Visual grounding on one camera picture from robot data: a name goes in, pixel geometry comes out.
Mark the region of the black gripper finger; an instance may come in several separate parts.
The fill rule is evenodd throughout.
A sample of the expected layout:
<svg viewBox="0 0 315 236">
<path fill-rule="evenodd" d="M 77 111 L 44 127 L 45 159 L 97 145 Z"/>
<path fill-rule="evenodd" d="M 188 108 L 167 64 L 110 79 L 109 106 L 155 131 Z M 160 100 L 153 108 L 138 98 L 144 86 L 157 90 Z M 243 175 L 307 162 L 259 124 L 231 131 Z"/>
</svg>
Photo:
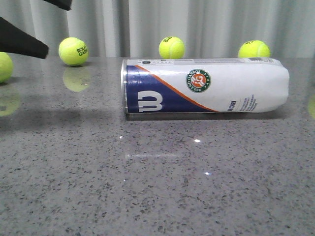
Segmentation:
<svg viewBox="0 0 315 236">
<path fill-rule="evenodd" d="M 45 59 L 49 47 L 1 17 L 0 51 Z"/>
<path fill-rule="evenodd" d="M 72 0 L 44 0 L 44 1 L 66 11 L 69 11 L 72 5 Z"/>
</svg>

